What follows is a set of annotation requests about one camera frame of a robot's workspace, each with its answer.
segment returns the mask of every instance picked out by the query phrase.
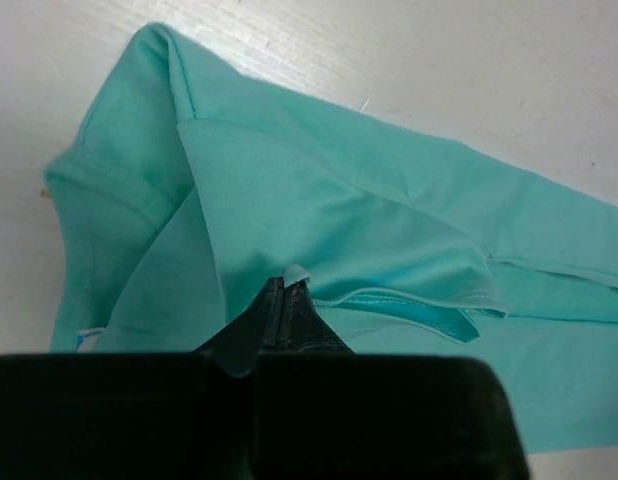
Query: teal shirt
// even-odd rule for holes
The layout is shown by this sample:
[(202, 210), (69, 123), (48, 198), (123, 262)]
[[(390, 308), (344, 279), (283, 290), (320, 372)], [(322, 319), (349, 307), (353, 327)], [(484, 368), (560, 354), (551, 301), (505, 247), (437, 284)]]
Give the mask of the teal shirt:
[(618, 445), (618, 208), (467, 146), (130, 42), (46, 170), (54, 351), (190, 351), (290, 264), (356, 351), (489, 363), (530, 452)]

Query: white table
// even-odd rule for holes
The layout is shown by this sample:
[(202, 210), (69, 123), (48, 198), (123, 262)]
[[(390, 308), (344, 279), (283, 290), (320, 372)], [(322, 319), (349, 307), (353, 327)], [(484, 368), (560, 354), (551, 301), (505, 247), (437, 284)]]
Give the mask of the white table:
[[(618, 205), (618, 0), (0, 0), (0, 353), (47, 348), (64, 264), (40, 171), (148, 21)], [(618, 479), (618, 449), (532, 461)]]

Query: turquoise fabric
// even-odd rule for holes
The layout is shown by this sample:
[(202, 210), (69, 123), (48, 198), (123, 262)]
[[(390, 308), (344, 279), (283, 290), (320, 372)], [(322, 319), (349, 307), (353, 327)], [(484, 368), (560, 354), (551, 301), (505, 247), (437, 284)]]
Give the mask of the turquoise fabric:
[(297, 264), (358, 352), (459, 354), (530, 452), (618, 445), (618, 208), (140, 30), (45, 173), (52, 349), (189, 351)]

